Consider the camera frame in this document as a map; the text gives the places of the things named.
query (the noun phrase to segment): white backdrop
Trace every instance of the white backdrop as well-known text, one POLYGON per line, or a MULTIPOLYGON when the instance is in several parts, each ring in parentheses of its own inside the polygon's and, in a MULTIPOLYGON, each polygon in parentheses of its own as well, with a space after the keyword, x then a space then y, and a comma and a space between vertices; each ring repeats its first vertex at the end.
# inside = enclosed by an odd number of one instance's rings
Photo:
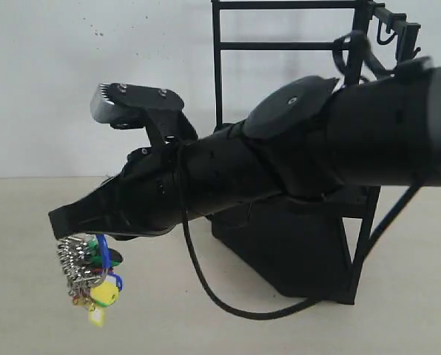
MULTIPOLYGON (((441 0, 387 5, 423 25, 418 44, 441 64, 441 0)), ((349 31, 351 17, 350 10, 224 13, 223 40, 331 41, 349 31)), ((147 140, 92 120, 89 101, 101 81, 173 89, 200 135, 209 134, 211 20, 209 0, 0 0, 0 177, 117 172, 147 140)), ((393 47, 380 54, 393 63, 393 47)), ((329 53, 224 53, 223 63, 228 121, 288 81, 337 74, 329 53)))

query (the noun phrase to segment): beige table surface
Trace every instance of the beige table surface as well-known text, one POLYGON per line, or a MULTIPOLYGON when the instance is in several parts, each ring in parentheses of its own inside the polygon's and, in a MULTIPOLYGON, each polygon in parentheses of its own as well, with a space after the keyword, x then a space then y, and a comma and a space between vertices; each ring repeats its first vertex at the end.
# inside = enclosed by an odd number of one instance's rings
MULTIPOLYGON (((366 261, 354 306, 322 303, 255 322, 230 316, 201 289, 181 228, 120 243, 121 299, 95 328, 72 307, 47 212, 100 178, 0 180, 0 354, 441 354, 441 189, 424 189, 366 261)), ((385 189, 383 216, 403 189, 385 189)), ((357 223, 346 221, 357 233, 357 223)), ((251 311, 288 305, 211 237, 192 234, 212 287, 251 311)))

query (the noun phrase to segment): keychain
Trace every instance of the keychain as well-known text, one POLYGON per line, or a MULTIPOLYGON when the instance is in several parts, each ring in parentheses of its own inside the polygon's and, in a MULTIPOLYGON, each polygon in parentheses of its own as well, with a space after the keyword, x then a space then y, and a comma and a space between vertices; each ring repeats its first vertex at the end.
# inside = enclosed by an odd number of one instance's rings
POLYGON ((102 326, 105 308, 115 303, 122 291, 122 278, 113 268, 123 257, 108 248, 103 234, 64 238, 59 241, 57 255, 73 305, 87 309, 90 322, 102 326))

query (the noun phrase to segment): black base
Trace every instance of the black base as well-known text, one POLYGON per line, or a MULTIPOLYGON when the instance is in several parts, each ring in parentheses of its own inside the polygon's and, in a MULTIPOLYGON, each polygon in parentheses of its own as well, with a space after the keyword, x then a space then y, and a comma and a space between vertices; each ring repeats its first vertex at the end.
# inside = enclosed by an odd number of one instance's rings
MULTIPOLYGON (((212 234, 283 296, 323 298, 325 290, 351 279, 342 217, 298 215, 290 203, 257 203, 248 223, 248 206, 217 213, 212 234)), ((354 298, 346 283, 327 300, 354 304, 354 298)))

